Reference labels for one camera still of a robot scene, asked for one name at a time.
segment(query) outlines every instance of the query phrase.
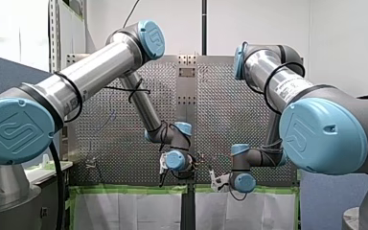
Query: gray panel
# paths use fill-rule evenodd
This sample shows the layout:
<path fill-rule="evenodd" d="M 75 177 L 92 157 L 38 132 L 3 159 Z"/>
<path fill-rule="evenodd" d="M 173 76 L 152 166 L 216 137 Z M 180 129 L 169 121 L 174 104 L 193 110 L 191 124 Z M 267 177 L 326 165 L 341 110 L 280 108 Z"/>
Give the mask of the gray panel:
<path fill-rule="evenodd" d="M 76 61 L 83 57 L 76 55 Z M 244 81 L 234 80 L 232 57 L 191 58 L 190 64 L 189 56 L 163 57 L 146 64 L 139 74 L 151 90 L 160 118 L 192 123 L 195 156 L 202 155 L 216 173 L 226 173 L 231 169 L 233 144 L 263 143 L 268 109 Z M 112 84 L 122 87 L 118 80 Z M 77 162 L 72 184 L 158 184 L 159 145 L 144 140 L 143 125 L 127 97 L 127 92 L 102 90 L 84 105 L 75 128 L 69 128 L 69 159 Z M 290 164 L 252 172 L 261 185 L 291 186 L 296 181 Z M 165 184 L 175 183 L 169 174 Z M 210 183 L 204 165 L 199 167 L 197 183 Z"/>
<path fill-rule="evenodd" d="M 235 80 L 233 57 L 198 57 L 198 109 L 196 152 L 211 162 L 218 175 L 231 169 L 230 148 L 245 143 L 259 147 L 265 140 L 269 110 L 263 97 L 253 93 L 244 81 Z M 291 186 L 296 170 L 287 163 L 275 170 L 254 168 L 260 185 Z M 201 171 L 198 183 L 209 183 Z"/>

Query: cable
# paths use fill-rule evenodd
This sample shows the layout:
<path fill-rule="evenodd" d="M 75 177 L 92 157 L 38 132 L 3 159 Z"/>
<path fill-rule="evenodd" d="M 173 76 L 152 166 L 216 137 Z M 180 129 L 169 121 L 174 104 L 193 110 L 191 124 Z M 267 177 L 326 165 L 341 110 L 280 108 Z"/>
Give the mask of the cable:
<path fill-rule="evenodd" d="M 131 92 L 129 97 L 127 98 L 127 100 L 129 101 L 130 104 L 132 104 L 131 99 L 132 99 L 134 93 L 136 93 L 136 92 L 146 92 L 146 93 L 150 94 L 150 92 L 151 92 L 149 89 L 139 89 L 142 82 L 143 82 L 143 79 L 139 79 L 139 81 L 137 81 L 136 85 L 134 86 L 134 89 L 125 89 L 125 88 L 119 88 L 119 87 L 114 87 L 114 86 L 107 86 L 107 87 L 104 87 L 104 88 L 114 89 L 114 90 L 121 90 L 121 91 L 125 91 L 125 92 Z"/>
<path fill-rule="evenodd" d="M 191 146 L 191 140 L 190 140 L 190 138 L 188 138 L 187 134 L 185 134 L 183 131 L 181 131 L 181 129 L 178 128 L 174 124 L 169 124 L 169 127 L 174 127 L 175 129 L 177 129 L 183 135 L 183 137 L 187 140 L 187 142 L 188 142 L 188 148 Z"/>
<path fill-rule="evenodd" d="M 70 83 L 71 86 L 73 86 L 74 91 L 76 92 L 77 103 L 79 105 L 79 111 L 77 112 L 77 114 L 72 119 L 64 121 L 64 123 L 74 122 L 82 114 L 82 103 L 83 103 L 82 94 L 81 94 L 79 88 L 76 86 L 76 84 L 72 80 L 70 80 L 67 76 L 61 74 L 59 71 L 56 71 L 55 75 L 61 77 L 62 79 L 66 80 L 68 83 Z"/>
<path fill-rule="evenodd" d="M 136 8 L 136 6 L 137 6 L 137 4 L 139 3 L 139 1 L 140 0 L 137 0 L 136 1 L 136 3 L 133 5 L 133 8 L 132 8 L 132 10 L 130 11 L 130 14 L 127 16 L 127 18 L 126 18 L 126 21 L 125 21 L 125 23 L 124 23 L 124 27 L 127 25 L 127 22 L 128 22 L 128 20 L 130 19 L 130 17 L 132 16 L 132 14 L 133 14 L 133 12 L 134 12 L 134 10 L 135 10 L 135 8 Z"/>
<path fill-rule="evenodd" d="M 174 171 L 170 171 L 170 172 L 172 172 L 172 176 L 174 176 L 176 179 L 180 179 L 180 180 L 190 179 L 190 178 L 191 178 L 191 176 L 193 176 L 192 174 L 189 174 L 189 175 L 187 175 L 187 176 L 181 177 L 181 176 L 179 176 L 179 175 L 174 174 Z"/>
<path fill-rule="evenodd" d="M 65 209 L 65 199 L 64 199 L 64 177 L 61 170 L 61 164 L 58 158 L 58 151 L 56 150 L 54 142 L 49 146 L 50 152 L 53 156 L 53 161 L 55 162 L 56 175 L 57 175 L 57 201 L 58 201 L 58 211 L 57 211 L 57 224 L 56 230 L 61 230 L 62 218 L 64 216 Z"/>
<path fill-rule="evenodd" d="M 164 181 L 166 180 L 167 173 L 169 172 L 169 169 L 167 169 L 165 172 L 163 172 L 160 175 L 160 182 L 159 182 L 159 188 L 163 187 Z"/>
<path fill-rule="evenodd" d="M 249 81 L 246 81 L 246 85 L 247 87 L 249 87 L 253 92 L 257 93 L 257 94 L 263 94 L 262 91 L 258 90 L 257 87 L 254 87 L 253 85 L 249 84 Z"/>
<path fill-rule="evenodd" d="M 268 101 L 268 96 L 267 96 L 267 91 L 268 91 L 268 85 L 270 84 L 270 81 L 271 79 L 273 79 L 273 77 L 278 74 L 281 69 L 283 67 L 287 67 L 289 65 L 296 65 L 298 67 L 301 68 L 301 70 L 303 71 L 303 74 L 301 75 L 301 77 L 305 77 L 306 75 L 306 69 L 304 68 L 304 66 L 298 62 L 286 62 L 286 63 L 283 63 L 279 66 L 277 66 L 271 73 L 270 75 L 268 76 L 267 80 L 265 81 L 265 84 L 264 84 L 264 90 L 263 90 L 263 95 L 264 95 L 264 101 L 265 101 L 265 104 L 267 105 L 268 108 L 270 108 L 271 111 L 273 111 L 274 113 L 277 113 L 279 115 L 281 115 L 282 113 L 280 111 L 278 111 L 277 109 L 275 109 L 273 107 L 273 105 L 271 105 L 271 103 Z"/>
<path fill-rule="evenodd" d="M 166 138 L 167 138 L 167 134 L 168 134 L 167 127 L 169 125 L 167 124 L 166 121 L 162 120 L 161 121 L 161 126 L 163 126 L 163 129 L 160 131 L 160 143 L 161 143 L 160 148 L 159 148 L 160 153 L 162 152 L 163 148 L 166 146 Z"/>
<path fill-rule="evenodd" d="M 231 178 L 232 178 L 232 173 L 229 174 L 229 193 L 231 194 L 231 196 L 237 200 L 237 201 L 244 201 L 247 197 L 247 194 L 244 194 L 243 198 L 237 198 L 233 193 L 232 193 L 232 182 L 231 182 Z"/>

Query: robotic arm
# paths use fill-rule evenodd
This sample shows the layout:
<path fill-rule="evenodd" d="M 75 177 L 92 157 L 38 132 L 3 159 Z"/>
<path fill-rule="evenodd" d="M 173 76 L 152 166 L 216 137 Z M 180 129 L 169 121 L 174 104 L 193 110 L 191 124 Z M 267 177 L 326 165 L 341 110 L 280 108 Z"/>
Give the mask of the robotic arm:
<path fill-rule="evenodd" d="M 82 103 L 116 78 L 135 76 L 135 70 L 161 58 L 165 50 L 163 34 L 152 21 L 119 30 L 110 39 L 100 51 L 61 73 L 0 94 L 0 165 L 37 157 L 62 128 L 65 116 L 76 108 L 81 113 Z"/>
<path fill-rule="evenodd" d="M 260 149 L 234 145 L 233 189 L 251 192 L 255 180 L 249 168 L 282 165 L 286 157 L 312 173 L 368 173 L 368 97 L 357 99 L 330 85 L 314 85 L 302 77 L 301 67 L 300 57 L 287 46 L 238 47 L 235 78 L 264 94 L 273 111 L 267 137 L 278 130 L 282 143 L 274 138 Z M 276 144 L 282 144 L 283 153 L 261 154 Z"/>
<path fill-rule="evenodd" d="M 129 98 L 145 125 L 148 139 L 171 144 L 171 161 L 178 162 L 177 168 L 185 170 L 190 165 L 187 140 L 191 136 L 191 126 L 176 123 L 162 128 L 149 96 L 138 90 L 143 88 L 135 71 L 148 61 L 161 58 L 164 51 L 164 37 L 159 27 L 152 21 L 141 21 L 115 32 L 100 51 L 47 80 L 35 85 L 23 83 L 1 93 L 0 213 L 5 215 L 15 207 L 37 200 L 33 197 L 38 197 L 40 190 L 29 184 L 20 164 L 45 151 L 63 124 L 74 121 L 81 114 L 82 104 L 117 78 L 131 91 Z M 77 115 L 64 121 L 64 117 L 72 115 L 76 109 Z M 30 226 L 29 219 L 33 223 L 39 219 L 34 219 L 30 213 L 21 217 L 26 219 L 19 223 L 30 222 Z M 0 224 L 0 229 L 11 227 L 5 222 Z"/>

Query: metal pole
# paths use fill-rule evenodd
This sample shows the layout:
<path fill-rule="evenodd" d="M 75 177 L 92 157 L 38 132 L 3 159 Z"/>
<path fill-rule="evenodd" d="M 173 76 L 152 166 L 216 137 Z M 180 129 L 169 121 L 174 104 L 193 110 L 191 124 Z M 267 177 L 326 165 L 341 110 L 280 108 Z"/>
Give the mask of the metal pole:
<path fill-rule="evenodd" d="M 202 55 L 207 55 L 207 0 L 202 0 Z"/>

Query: green tape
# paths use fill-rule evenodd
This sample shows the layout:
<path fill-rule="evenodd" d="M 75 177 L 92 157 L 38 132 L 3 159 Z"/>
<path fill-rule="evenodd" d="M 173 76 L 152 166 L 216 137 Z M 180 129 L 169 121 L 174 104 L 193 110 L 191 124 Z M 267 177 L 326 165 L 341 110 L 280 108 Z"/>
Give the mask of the green tape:
<path fill-rule="evenodd" d="M 76 213 L 76 198 L 77 195 L 70 193 L 69 203 L 70 203 L 70 229 L 74 230 L 74 214 Z"/>
<path fill-rule="evenodd" d="M 163 188 L 159 188 L 159 187 L 101 184 L 95 186 L 70 187 L 70 193 L 75 195 L 83 195 L 83 194 L 168 195 L 168 194 L 185 194 L 186 191 L 187 191 L 186 186 L 166 186 Z"/>
<path fill-rule="evenodd" d="M 210 185 L 196 185 L 196 193 L 209 194 L 214 193 Z M 253 193 L 256 194 L 275 194 L 275 195 L 295 195 L 298 194 L 298 187 L 266 187 L 256 186 Z"/>
<path fill-rule="evenodd" d="M 70 187 L 70 228 L 74 229 L 76 198 L 78 195 L 97 195 L 97 194 L 127 194 L 127 195 L 174 195 L 185 194 L 187 192 L 186 186 L 165 186 L 159 187 L 145 187 L 145 186 L 129 186 L 129 185 L 110 185 L 100 184 L 94 186 L 74 186 Z M 196 193 L 213 193 L 210 185 L 195 185 Z M 298 187 L 266 187 L 257 186 L 253 193 L 258 194 L 275 194 L 275 195 L 295 195 L 295 230 L 298 228 L 298 211 L 300 190 Z"/>

